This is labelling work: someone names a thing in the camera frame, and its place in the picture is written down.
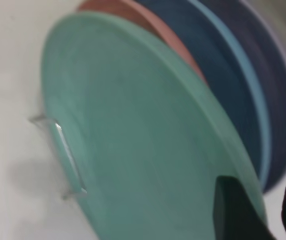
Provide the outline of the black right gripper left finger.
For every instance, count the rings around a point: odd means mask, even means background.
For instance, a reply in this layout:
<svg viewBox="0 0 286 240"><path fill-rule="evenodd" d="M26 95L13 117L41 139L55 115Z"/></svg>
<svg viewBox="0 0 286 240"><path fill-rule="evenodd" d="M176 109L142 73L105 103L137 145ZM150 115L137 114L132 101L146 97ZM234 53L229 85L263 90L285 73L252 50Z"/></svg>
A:
<svg viewBox="0 0 286 240"><path fill-rule="evenodd" d="M237 178L216 179L213 221L217 240L273 240Z"/></svg>

